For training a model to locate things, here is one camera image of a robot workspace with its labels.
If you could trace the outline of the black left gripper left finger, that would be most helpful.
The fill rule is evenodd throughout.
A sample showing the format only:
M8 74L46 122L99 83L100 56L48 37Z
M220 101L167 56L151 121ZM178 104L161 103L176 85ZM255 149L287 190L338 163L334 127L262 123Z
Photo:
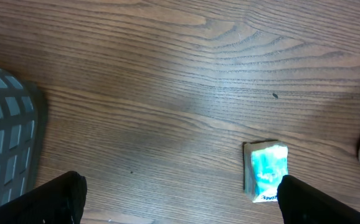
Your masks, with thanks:
M86 196L86 178L69 171L0 206L0 224L79 224Z

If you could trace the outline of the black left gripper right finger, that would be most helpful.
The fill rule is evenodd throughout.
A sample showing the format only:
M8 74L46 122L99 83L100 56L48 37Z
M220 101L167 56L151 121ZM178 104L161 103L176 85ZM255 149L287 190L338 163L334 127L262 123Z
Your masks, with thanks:
M285 224L360 224L360 212L292 175L277 188Z

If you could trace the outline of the teal tissue packet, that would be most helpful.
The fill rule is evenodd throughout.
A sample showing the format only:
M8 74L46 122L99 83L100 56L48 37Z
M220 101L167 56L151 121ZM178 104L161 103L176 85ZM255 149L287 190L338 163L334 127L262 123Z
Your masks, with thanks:
M276 202L288 174L288 147L281 141L244 144L244 192L253 203Z

